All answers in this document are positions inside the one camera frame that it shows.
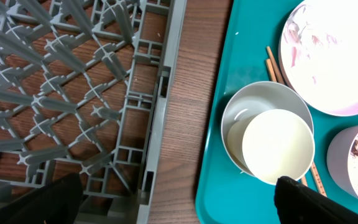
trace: wooden surface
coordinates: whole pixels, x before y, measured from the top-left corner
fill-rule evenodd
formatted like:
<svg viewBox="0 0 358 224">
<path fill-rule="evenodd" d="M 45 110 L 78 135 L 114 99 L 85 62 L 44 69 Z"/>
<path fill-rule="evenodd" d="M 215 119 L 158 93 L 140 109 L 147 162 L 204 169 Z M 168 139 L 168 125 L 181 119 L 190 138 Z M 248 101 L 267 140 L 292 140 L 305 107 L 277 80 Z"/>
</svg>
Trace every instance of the wooden surface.
<svg viewBox="0 0 358 224">
<path fill-rule="evenodd" d="M 195 197 L 231 0 L 188 0 L 149 223 L 199 223 Z"/>
</svg>

